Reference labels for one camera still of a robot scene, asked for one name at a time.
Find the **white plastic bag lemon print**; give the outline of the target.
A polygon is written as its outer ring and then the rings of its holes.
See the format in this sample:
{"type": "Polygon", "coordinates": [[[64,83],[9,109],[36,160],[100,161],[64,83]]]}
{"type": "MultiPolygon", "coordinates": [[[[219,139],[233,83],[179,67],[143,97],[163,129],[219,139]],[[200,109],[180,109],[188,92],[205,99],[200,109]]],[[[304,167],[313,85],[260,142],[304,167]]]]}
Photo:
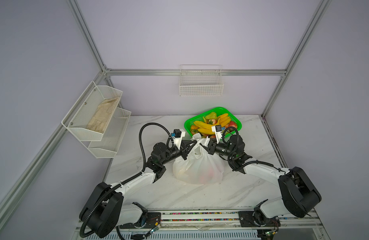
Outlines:
{"type": "Polygon", "coordinates": [[[220,183],[223,179],[225,163],[218,155],[210,155],[203,148],[203,146],[210,143],[210,139],[195,134],[192,140],[196,140],[197,143],[186,160],[179,157],[174,161],[172,166],[173,175],[178,180],[193,185],[220,183]]]}

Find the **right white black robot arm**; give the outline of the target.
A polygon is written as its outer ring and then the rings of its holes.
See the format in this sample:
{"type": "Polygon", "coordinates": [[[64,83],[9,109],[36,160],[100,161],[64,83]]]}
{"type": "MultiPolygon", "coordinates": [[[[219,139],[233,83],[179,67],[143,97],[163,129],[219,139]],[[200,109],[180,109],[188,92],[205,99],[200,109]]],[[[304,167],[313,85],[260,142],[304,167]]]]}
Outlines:
{"type": "Polygon", "coordinates": [[[280,197],[266,199],[255,206],[253,219],[257,226],[264,226],[280,215],[292,214],[303,218],[322,200],[302,168],[278,168],[271,163],[255,160],[245,153],[241,136],[233,135],[228,141],[220,142],[211,139],[206,146],[200,146],[210,155],[218,154],[234,172],[258,177],[278,187],[280,197]]]}

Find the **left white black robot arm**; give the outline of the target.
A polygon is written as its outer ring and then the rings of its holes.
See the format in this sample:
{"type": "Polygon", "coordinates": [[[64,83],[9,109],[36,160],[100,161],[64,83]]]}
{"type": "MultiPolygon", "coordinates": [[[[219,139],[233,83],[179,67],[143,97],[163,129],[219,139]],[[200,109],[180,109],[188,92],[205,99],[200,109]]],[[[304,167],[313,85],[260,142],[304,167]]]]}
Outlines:
{"type": "Polygon", "coordinates": [[[144,163],[143,171],[122,182],[111,185],[99,183],[79,214],[82,221],[79,236],[86,238],[96,234],[104,238],[114,228],[123,225],[143,228],[147,223],[148,210],[138,202],[129,205],[124,205],[123,202],[140,189],[159,180],[166,171],[164,164],[178,157],[185,160],[196,143],[195,140],[184,140],[171,149],[164,143],[157,143],[144,163]]]}

